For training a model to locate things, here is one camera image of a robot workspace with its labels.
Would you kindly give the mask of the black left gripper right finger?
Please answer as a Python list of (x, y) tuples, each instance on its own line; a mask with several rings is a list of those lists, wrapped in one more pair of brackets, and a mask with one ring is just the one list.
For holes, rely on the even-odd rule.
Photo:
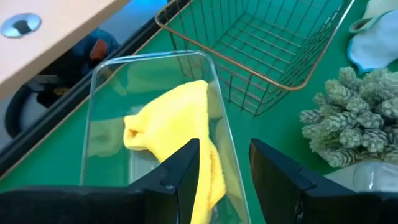
[(266, 224), (398, 224), (398, 193), (357, 193), (256, 138), (249, 160)]

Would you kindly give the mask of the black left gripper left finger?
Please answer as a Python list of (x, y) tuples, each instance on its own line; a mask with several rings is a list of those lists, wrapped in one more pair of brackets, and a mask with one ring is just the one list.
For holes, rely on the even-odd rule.
[(0, 224), (190, 224), (200, 142), (125, 187), (33, 186), (0, 193)]

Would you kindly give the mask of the yellow microfiber towel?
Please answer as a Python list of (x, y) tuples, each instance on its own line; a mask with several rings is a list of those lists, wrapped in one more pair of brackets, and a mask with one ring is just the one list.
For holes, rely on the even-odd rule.
[(123, 143), (135, 151), (148, 150), (164, 162), (191, 139), (200, 141), (200, 168), (191, 224), (209, 224), (213, 207), (226, 193), (218, 151), (210, 139), (209, 97), (214, 83), (184, 83), (125, 116)]

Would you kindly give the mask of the pale blue microfiber towel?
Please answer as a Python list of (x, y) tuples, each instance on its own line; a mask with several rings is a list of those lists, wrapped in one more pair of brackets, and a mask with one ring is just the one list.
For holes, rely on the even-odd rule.
[(361, 73), (385, 68), (398, 59), (398, 9), (354, 22), (347, 48), (350, 62)]

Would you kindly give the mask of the clear plastic bin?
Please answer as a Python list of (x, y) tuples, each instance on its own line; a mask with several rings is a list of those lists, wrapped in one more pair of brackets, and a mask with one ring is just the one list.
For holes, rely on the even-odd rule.
[(209, 224), (249, 224), (236, 151), (229, 128), (216, 67), (198, 50), (177, 50), (118, 57), (93, 71), (81, 183), (125, 186), (161, 164), (148, 150), (135, 151), (123, 143), (124, 122), (152, 100), (188, 82), (214, 83), (209, 97), (209, 132), (221, 160), (226, 193), (213, 207)]

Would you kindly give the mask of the artificial green succulent plant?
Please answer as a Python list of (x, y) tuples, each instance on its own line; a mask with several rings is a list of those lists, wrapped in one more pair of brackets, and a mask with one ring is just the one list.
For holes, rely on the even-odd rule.
[(332, 167), (366, 160), (398, 164), (398, 71), (373, 70), (359, 78), (352, 67), (327, 80), (303, 110), (302, 134)]

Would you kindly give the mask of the dark blue bag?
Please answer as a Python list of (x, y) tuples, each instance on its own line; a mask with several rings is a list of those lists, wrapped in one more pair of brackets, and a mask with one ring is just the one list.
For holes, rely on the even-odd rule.
[(50, 107), (118, 48), (113, 35), (95, 29), (39, 73), (57, 80), (44, 85), (36, 97), (37, 102)]

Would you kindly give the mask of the light wooden desk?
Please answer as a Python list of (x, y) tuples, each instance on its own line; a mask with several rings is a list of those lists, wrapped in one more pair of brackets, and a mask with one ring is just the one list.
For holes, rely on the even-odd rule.
[(0, 0), (0, 25), (24, 12), (41, 17), (39, 29), (22, 38), (0, 34), (0, 99), (65, 53), (130, 0)]

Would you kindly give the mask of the round silver desk grommet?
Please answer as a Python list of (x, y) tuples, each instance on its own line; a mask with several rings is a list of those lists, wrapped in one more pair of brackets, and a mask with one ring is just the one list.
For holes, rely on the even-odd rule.
[(20, 13), (6, 19), (0, 33), (12, 39), (19, 39), (37, 31), (41, 26), (41, 17), (33, 13)]

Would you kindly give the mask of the black table frame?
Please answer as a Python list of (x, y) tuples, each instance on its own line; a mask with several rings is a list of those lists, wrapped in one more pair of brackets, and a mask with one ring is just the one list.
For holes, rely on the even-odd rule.
[[(132, 0), (119, 12), (101, 25), (110, 32), (120, 46), (109, 58), (122, 57), (144, 52), (165, 52), (172, 49), (168, 33), (155, 22), (155, 14), (170, 0)], [(86, 98), (90, 91), (91, 75), (81, 78), (72, 89), (51, 107), (44, 109), (25, 94), (16, 100), (9, 100), (10, 110), (17, 110), (9, 125), (2, 127), (2, 136), (9, 129), (19, 128), (19, 134), (10, 138), (0, 148), (0, 180), (15, 177), (17, 180), (37, 180), (39, 174), (49, 180), (50, 172), (57, 172), (55, 151), (60, 148), (61, 139), (52, 133), (63, 124), (72, 127), (73, 117), (79, 125), (76, 131), (69, 131), (68, 137), (76, 134), (82, 137), (86, 121)]]

